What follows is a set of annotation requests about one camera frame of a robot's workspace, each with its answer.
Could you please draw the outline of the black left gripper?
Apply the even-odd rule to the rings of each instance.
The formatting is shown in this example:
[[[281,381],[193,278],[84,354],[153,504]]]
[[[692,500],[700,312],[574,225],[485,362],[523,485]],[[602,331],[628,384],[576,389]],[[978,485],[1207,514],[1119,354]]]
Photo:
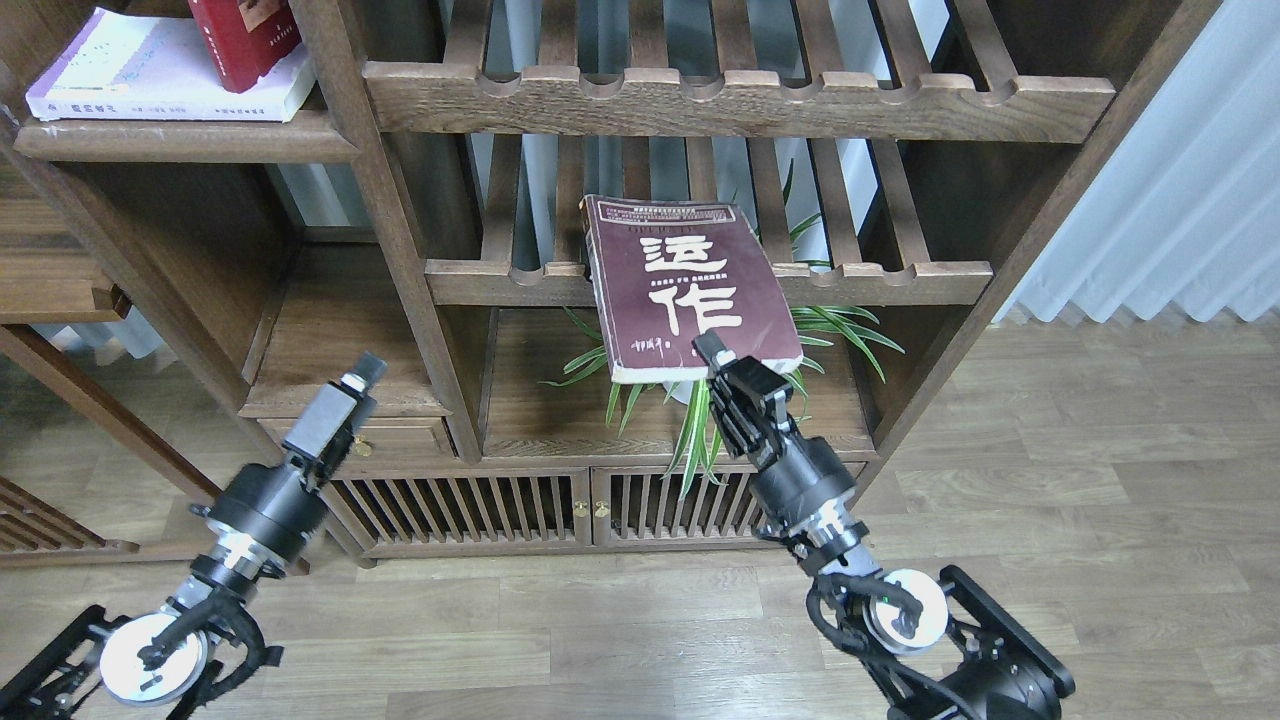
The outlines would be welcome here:
[[[376,407],[370,393],[387,369],[381,357],[362,352],[340,386],[323,386],[300,414],[279,464],[239,470],[205,514],[218,541],[197,566],[288,566],[301,556],[328,514],[319,491]]]

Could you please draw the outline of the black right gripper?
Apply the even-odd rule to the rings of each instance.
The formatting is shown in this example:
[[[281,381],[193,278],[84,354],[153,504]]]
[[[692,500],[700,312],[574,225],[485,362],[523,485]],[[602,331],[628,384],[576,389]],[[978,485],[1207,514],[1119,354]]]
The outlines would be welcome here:
[[[753,497],[767,525],[792,546],[854,546],[846,509],[855,480],[822,437],[788,414],[794,388],[754,357],[739,357],[714,331],[692,340],[707,364],[712,407],[726,448],[756,469]]]

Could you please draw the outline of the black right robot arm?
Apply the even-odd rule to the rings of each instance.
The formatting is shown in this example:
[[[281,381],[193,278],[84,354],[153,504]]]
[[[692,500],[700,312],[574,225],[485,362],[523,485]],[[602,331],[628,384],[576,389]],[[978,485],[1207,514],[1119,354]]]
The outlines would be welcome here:
[[[810,577],[806,614],[855,657],[891,719],[1059,719],[1076,688],[1068,667],[965,571],[886,571],[849,511],[856,484],[820,437],[790,416],[788,382],[708,332],[694,347],[710,368],[710,410],[735,457],[756,469],[749,488],[762,536]]]

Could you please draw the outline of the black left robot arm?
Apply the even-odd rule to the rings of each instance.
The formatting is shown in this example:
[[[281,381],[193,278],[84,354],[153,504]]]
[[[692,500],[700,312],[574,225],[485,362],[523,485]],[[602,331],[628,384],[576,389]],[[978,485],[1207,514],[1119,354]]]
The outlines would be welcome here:
[[[364,354],[325,384],[283,441],[275,466],[244,465],[220,497],[193,506],[216,534],[178,591],[155,612],[108,619],[87,607],[3,688],[5,719],[69,719],[97,675],[116,701],[172,706],[187,719],[237,689],[283,650],[265,642],[247,606],[265,577],[280,578],[328,515],[321,488],[376,407],[387,364]]]

